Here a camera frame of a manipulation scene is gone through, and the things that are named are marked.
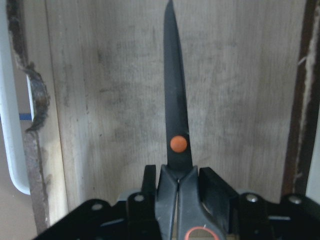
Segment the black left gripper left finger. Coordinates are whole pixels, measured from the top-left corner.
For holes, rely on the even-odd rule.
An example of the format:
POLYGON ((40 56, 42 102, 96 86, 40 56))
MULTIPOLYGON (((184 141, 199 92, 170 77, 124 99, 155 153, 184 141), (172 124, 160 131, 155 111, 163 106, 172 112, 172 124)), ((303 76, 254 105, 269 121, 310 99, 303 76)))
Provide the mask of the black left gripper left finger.
POLYGON ((90 199, 45 230, 38 240, 160 240, 155 215, 156 166, 147 165, 141 190, 115 205, 90 199))

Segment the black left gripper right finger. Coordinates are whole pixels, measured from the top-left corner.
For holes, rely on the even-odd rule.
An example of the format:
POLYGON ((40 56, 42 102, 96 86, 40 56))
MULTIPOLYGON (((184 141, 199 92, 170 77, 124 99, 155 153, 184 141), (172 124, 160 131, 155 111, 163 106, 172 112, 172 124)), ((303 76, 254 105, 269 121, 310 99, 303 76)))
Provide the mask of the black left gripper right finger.
POLYGON ((272 203, 256 193, 237 193, 211 168, 199 170, 200 199, 226 234, 241 240, 318 240, 320 205, 301 194, 272 203))

